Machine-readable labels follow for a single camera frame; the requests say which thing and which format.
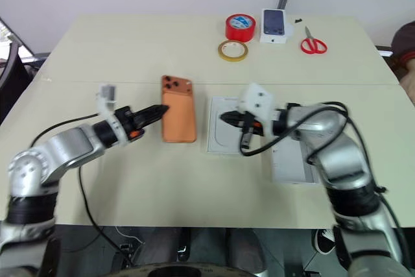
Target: scissors blade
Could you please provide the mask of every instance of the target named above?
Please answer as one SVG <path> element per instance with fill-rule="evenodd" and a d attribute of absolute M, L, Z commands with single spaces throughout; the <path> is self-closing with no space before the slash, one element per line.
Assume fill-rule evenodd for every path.
<path fill-rule="evenodd" d="M 314 39 L 314 37 L 311 36 L 310 30 L 307 26 L 305 27 L 305 34 L 307 35 L 307 38 Z"/>

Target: chair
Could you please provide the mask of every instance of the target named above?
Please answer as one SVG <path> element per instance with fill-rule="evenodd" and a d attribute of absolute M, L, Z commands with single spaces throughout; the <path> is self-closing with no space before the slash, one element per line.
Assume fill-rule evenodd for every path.
<path fill-rule="evenodd" d="M 6 66 L 0 74 L 0 125 L 32 81 L 18 52 L 19 44 L 12 42 Z"/>

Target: sneaker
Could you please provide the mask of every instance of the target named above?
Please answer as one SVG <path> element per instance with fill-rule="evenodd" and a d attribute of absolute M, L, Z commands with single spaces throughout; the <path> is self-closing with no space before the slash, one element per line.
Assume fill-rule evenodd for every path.
<path fill-rule="evenodd" d="M 316 230 L 313 235 L 313 247 L 320 254 L 329 254 L 336 246 L 332 230 Z"/>

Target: phone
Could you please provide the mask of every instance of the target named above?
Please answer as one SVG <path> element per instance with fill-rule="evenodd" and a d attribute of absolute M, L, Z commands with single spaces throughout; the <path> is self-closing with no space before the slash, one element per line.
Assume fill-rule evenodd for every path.
<path fill-rule="evenodd" d="M 163 141 L 171 143 L 196 141 L 192 82 L 189 79 L 162 76 L 161 102 L 169 106 L 161 119 Z"/>
<path fill-rule="evenodd" d="M 281 10 L 264 10 L 263 28 L 268 35 L 284 35 L 284 15 Z"/>

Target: table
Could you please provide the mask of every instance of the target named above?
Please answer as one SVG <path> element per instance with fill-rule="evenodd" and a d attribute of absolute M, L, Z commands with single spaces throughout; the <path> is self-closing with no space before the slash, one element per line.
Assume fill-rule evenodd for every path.
<path fill-rule="evenodd" d="M 118 107 L 130 104 L 135 111 L 161 101 L 159 84 L 116 85 Z M 49 125 L 95 112 L 98 87 L 98 82 L 42 79 L 31 84 L 0 127 L 0 167 L 6 168 L 13 155 L 27 148 Z M 244 87 L 194 85 L 198 127 L 194 144 L 163 143 L 161 123 L 156 123 L 139 141 L 125 148 L 114 147 L 100 160 L 85 165 L 84 183 L 97 222 L 122 226 L 329 228 L 334 220 L 322 186 L 273 184 L 261 166 L 260 155 L 243 158 L 206 153 L 211 97 L 238 96 Z M 348 105 L 368 144 L 378 182 L 390 190 L 388 199 L 401 225 L 415 226 L 415 215 L 407 208 L 415 199 L 415 110 L 400 86 L 298 84 L 265 88 L 281 105 L 320 101 Z M 99 120 L 96 117 L 88 122 Z M 5 214 L 7 185 L 8 177 L 3 173 L 0 215 Z M 89 224 L 75 170 L 62 179 L 56 214 L 60 224 Z"/>
<path fill-rule="evenodd" d="M 302 18 L 301 23 L 294 23 Z M 226 16 L 108 14 L 80 17 L 38 78 L 64 82 L 160 83 L 162 75 L 195 84 L 397 84 L 354 18 L 288 16 L 294 35 L 285 45 L 259 43 L 259 29 L 243 62 L 218 57 Z M 328 52 L 300 51 L 308 26 Z"/>

